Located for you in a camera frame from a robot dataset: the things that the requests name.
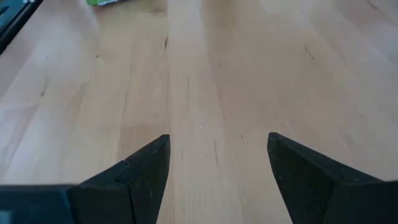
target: wooden surface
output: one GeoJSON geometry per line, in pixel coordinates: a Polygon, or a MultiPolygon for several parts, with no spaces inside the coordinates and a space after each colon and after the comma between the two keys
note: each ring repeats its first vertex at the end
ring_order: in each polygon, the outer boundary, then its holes
{"type": "Polygon", "coordinates": [[[170,133],[159,223],[291,223],[270,131],[398,179],[397,25],[393,0],[45,0],[0,56],[0,183],[170,133]]]}

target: green object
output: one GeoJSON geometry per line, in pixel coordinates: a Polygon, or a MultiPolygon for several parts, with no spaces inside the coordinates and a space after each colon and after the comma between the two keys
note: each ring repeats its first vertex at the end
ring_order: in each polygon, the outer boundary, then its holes
{"type": "Polygon", "coordinates": [[[103,6],[108,3],[117,2],[118,0],[86,0],[91,6],[103,6]]]}

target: wooden table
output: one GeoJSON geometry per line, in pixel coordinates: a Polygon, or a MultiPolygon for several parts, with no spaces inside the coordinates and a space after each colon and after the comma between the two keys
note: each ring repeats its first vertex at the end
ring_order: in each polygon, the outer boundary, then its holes
{"type": "Polygon", "coordinates": [[[45,0],[0,56],[0,182],[70,183],[163,133],[159,223],[291,223],[280,132],[398,178],[389,0],[45,0]]]}

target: light wood grain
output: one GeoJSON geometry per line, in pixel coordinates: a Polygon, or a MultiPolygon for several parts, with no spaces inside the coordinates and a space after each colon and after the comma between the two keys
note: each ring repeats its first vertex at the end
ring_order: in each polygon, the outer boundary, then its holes
{"type": "Polygon", "coordinates": [[[163,133],[159,223],[291,223],[267,134],[398,179],[391,0],[44,1],[0,56],[0,183],[81,182],[163,133]]]}

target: black plastic part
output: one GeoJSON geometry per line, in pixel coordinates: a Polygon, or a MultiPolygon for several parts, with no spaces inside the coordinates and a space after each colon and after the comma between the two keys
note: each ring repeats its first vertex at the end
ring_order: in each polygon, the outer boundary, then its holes
{"type": "Polygon", "coordinates": [[[0,0],[0,54],[11,43],[43,0],[0,0]]]}
{"type": "Polygon", "coordinates": [[[277,133],[268,153],[294,224],[398,223],[398,182],[384,182],[277,133]]]}
{"type": "Polygon", "coordinates": [[[79,185],[2,186],[0,223],[155,224],[169,162],[163,135],[79,185]]]}

